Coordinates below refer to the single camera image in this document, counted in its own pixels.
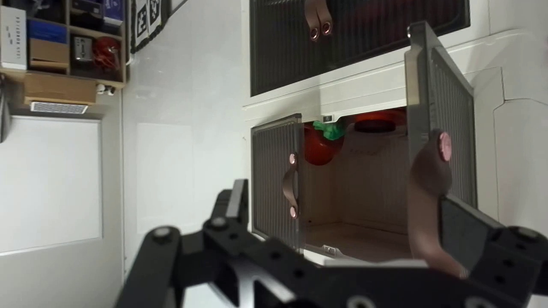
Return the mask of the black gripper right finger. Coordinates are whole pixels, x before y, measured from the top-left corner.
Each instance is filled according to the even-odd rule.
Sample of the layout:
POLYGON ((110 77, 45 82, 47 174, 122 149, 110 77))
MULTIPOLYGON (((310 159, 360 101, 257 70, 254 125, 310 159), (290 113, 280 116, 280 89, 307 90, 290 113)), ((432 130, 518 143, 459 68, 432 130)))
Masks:
POLYGON ((442 248, 466 270, 466 280, 490 292, 499 306, 526 308, 548 296, 548 238, 523 226, 504 226, 451 197, 439 200, 442 248))

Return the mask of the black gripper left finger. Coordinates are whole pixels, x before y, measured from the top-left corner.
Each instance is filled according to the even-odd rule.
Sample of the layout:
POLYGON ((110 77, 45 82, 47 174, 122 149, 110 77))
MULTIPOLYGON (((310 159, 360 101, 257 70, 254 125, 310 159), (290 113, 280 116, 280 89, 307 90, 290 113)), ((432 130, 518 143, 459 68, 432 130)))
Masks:
POLYGON ((216 197, 201 231, 151 229, 119 294, 117 308, 184 308, 191 287, 209 284, 235 308, 297 308, 297 294, 275 275, 283 251, 247 231, 249 181, 216 197))

